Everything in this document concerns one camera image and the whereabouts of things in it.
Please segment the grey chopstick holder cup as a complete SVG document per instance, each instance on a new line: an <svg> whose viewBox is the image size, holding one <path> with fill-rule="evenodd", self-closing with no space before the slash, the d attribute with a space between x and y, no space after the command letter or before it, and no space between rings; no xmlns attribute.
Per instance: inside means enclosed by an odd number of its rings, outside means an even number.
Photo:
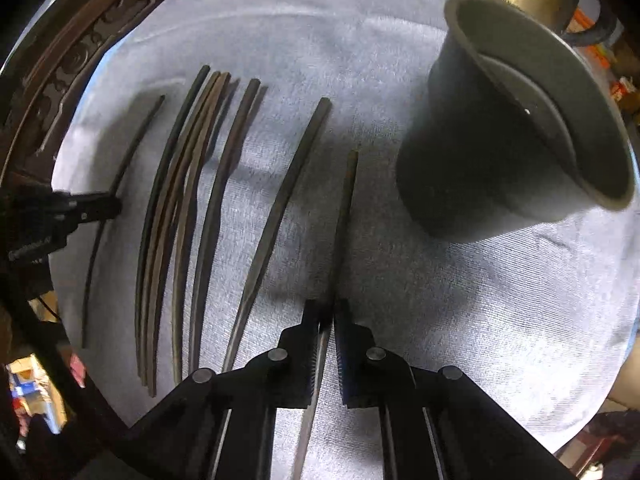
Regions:
<svg viewBox="0 0 640 480"><path fill-rule="evenodd" d="M431 236L456 243L621 211L634 167L620 114L586 62L502 0L447 0L426 101L396 183Z"/></svg>

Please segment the carved dark wooden chair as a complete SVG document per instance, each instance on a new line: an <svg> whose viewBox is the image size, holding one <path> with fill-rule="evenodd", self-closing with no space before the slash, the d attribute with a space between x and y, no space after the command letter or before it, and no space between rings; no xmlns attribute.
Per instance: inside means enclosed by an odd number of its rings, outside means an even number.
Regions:
<svg viewBox="0 0 640 480"><path fill-rule="evenodd" d="M164 0L50 0L1 69L1 185L47 186L105 53Z"/></svg>

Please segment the brown chopstick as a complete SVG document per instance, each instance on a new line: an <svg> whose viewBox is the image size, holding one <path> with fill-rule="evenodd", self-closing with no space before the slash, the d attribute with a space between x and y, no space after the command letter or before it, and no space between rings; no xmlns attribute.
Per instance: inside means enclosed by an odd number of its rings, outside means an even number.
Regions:
<svg viewBox="0 0 640 480"><path fill-rule="evenodd" d="M168 268L177 233L183 187L188 175L189 159L195 146L200 120L213 85L221 72L212 73L194 103L193 112L180 130L175 154L172 155L164 180L156 193L156 204L149 230L141 295L141 379L150 396L157 395L157 348Z"/></svg>
<svg viewBox="0 0 640 480"><path fill-rule="evenodd" d="M167 261L175 237L175 214L183 182L202 128L205 107L219 78L205 65L196 76L172 126L157 167L143 222L136 291L138 372L150 396L156 396L156 350L164 300Z"/></svg>

